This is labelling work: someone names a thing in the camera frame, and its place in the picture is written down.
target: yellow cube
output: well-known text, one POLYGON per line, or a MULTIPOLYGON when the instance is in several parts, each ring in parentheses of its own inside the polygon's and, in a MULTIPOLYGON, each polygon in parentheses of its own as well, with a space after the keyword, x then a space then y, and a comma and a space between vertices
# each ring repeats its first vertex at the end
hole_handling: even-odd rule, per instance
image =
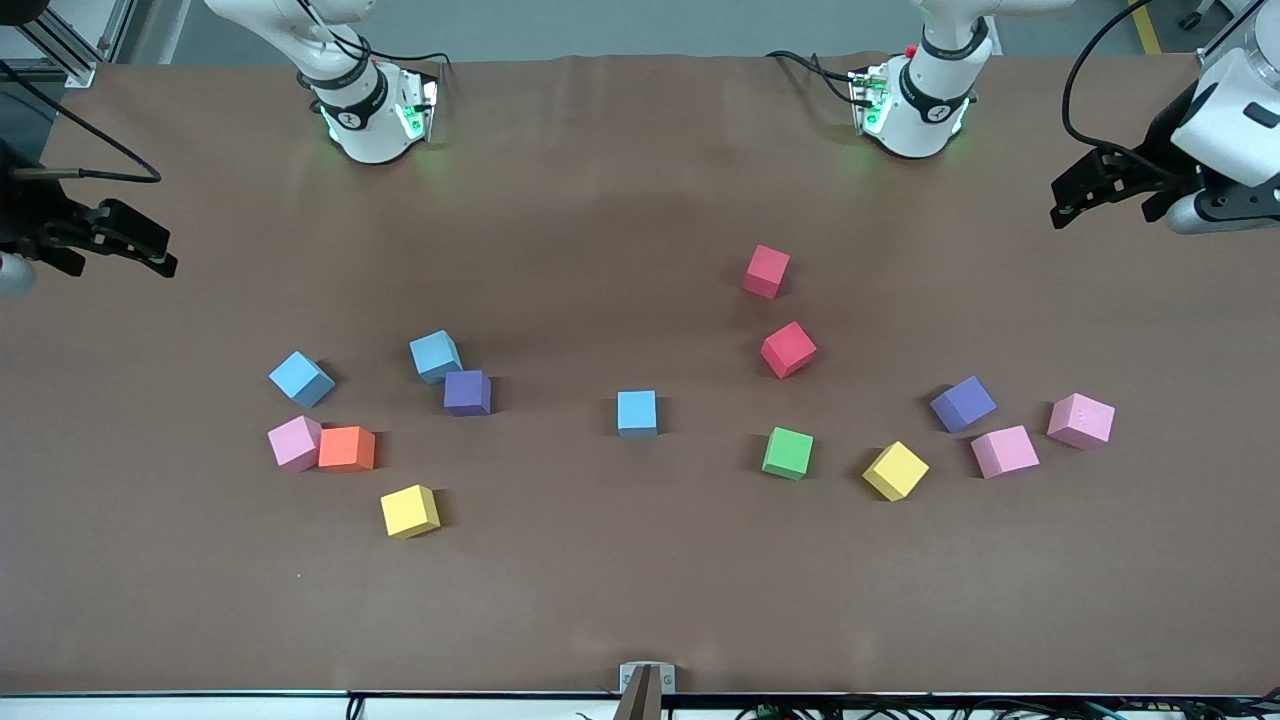
POLYGON ((422 486, 383 496, 383 518, 387 534, 393 538, 411 538, 440 527, 435 496, 422 486))
POLYGON ((929 466, 905 445, 895 442, 881 452, 881 456, 863 473, 863 478, 892 502, 902 500, 915 489, 915 483, 920 482, 928 470, 929 466))

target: brown table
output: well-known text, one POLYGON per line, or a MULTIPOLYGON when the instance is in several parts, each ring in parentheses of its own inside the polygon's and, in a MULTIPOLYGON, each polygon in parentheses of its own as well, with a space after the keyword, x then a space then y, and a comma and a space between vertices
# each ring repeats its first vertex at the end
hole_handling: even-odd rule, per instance
MULTIPOLYGON (((182 265, 93 259, 3 306, 0 689, 590 689, 634 659, 686 691, 1270 688, 1280 242, 1137 204, 1050 229, 1084 151, 1066 67, 992 61, 910 163, 771 60, 461 65, 438 143, 378 168, 292 69, 104 68, 72 105, 165 179, 68 184, 182 265), (773 302, 737 288, 758 242, 795 258, 773 302), (780 382, 758 348, 795 319, 819 355, 780 382), (415 377, 439 328, 494 416, 415 377), (376 471, 274 468, 293 350, 376 471), (978 479, 925 406, 973 373, 1001 402, 975 432, 1084 392, 1115 442, 1037 436, 1041 468, 978 479), (625 388, 660 437, 613 437, 625 388), (817 436, 809 479, 759 471, 774 425, 817 436), (933 470, 891 505, 859 474, 897 439, 933 470), (413 483, 447 528, 389 539, 378 498, 413 483)), ((1194 73, 1098 60, 1079 124, 1137 141, 1194 73)), ((127 168, 65 120, 45 160, 127 168)))

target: cube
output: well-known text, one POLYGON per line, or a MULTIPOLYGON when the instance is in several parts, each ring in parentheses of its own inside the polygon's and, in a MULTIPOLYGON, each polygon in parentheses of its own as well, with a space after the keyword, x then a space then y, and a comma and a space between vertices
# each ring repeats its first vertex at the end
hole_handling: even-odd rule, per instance
POLYGON ((948 433, 957 433, 995 411, 996 401, 978 378, 969 377, 934 398, 929 407, 948 433))
POLYGON ((742 278, 742 290, 768 297, 778 296, 782 288, 782 275, 787 272, 787 263, 791 256, 763 245, 755 246, 751 263, 746 266, 746 277, 742 278))
POLYGON ((890 502, 902 500, 915 489, 929 466, 901 442, 884 448, 863 478, 890 502))
POLYGON ((456 370, 444 375, 444 409, 454 418, 488 415, 493 407, 493 382, 484 370, 456 370))
POLYGON ((996 475, 1039 465, 1032 438, 1023 425, 982 436, 973 441, 973 452, 978 456, 982 477, 988 480, 996 475))
POLYGON ((383 520, 387 521, 387 534, 393 538, 411 538, 440 527, 435 496, 422 486, 384 495, 383 520))
POLYGON ((307 409, 315 407, 338 384, 301 352, 285 357, 270 377, 280 392, 307 409))
POLYGON ((618 393, 618 434, 652 437, 658 434, 658 393, 632 389, 618 393))
POLYGON ((800 323, 791 323, 764 340, 760 355, 769 364, 773 374, 782 379, 813 360, 818 346, 809 340, 800 323))
POLYGON ((813 454, 813 436, 773 428, 769 445, 764 448, 762 470, 790 480, 799 480, 809 471, 809 456, 813 454))
POLYGON ((302 473, 320 462, 320 423, 298 416, 266 433, 275 464, 302 473))
POLYGON ((1116 409, 1080 393, 1053 404, 1048 437, 1079 450, 1097 450, 1111 441, 1116 409))
POLYGON ((325 428, 320 433, 320 469, 361 473, 374 469, 374 433, 365 428, 325 428))
POLYGON ((413 356, 419 377, 429 384, 440 384, 444 375, 462 369, 458 346, 453 345, 453 338, 444 331, 415 340, 408 343, 408 351, 413 356))

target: blue cube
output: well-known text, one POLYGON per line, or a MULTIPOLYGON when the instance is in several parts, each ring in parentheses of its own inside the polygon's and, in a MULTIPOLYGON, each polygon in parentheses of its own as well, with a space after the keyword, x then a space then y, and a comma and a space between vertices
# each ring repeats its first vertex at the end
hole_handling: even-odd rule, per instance
POLYGON ((652 389, 618 393, 618 434, 649 437, 658 434, 658 393, 652 389))
POLYGON ((271 382, 303 407, 315 407, 338 384, 320 365, 301 352, 289 355, 279 368, 271 370, 271 382))
POLYGON ((948 433, 957 433, 989 415, 996 409, 996 401, 977 377, 970 377, 940 395, 929 407, 938 415, 948 433))
POLYGON ((484 370, 458 370, 444 375, 444 409, 454 418, 488 415, 493 410, 493 382, 484 370))
POLYGON ((408 343, 408 351, 413 355, 419 377, 433 386, 443 383, 444 375, 462 370, 458 346, 444 331, 415 340, 408 343))

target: green cube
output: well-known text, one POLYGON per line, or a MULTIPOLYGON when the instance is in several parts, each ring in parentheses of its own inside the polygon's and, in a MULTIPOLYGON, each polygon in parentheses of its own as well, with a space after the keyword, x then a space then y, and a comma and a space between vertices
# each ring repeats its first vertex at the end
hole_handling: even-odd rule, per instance
POLYGON ((809 471, 809 454, 813 452, 813 436, 773 428, 769 446, 764 450, 764 466, 760 469, 773 475, 799 480, 809 471))

